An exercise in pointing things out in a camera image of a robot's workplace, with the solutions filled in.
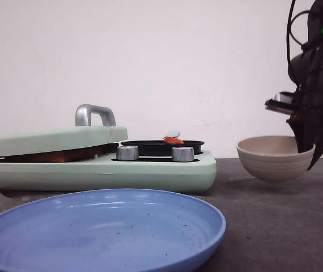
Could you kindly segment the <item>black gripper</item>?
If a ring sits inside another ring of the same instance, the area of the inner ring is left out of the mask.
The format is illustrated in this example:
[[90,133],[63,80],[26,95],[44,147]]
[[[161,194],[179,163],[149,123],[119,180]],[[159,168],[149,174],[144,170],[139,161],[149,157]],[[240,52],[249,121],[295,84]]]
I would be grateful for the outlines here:
[[323,39],[306,42],[302,50],[291,58],[287,42],[288,75],[296,84],[295,92],[280,92],[266,101],[265,107],[292,116],[287,123],[294,132],[298,153],[315,146],[310,170],[323,155]]

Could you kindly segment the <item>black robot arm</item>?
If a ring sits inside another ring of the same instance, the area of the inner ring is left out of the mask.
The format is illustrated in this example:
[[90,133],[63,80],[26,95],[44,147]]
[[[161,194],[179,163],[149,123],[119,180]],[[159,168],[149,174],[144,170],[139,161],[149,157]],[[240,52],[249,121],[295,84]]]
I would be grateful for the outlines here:
[[302,53],[288,58],[295,92],[280,92],[266,101],[268,110],[289,115],[299,153],[314,149],[313,166],[323,154],[323,1],[314,1],[308,15],[308,40]]

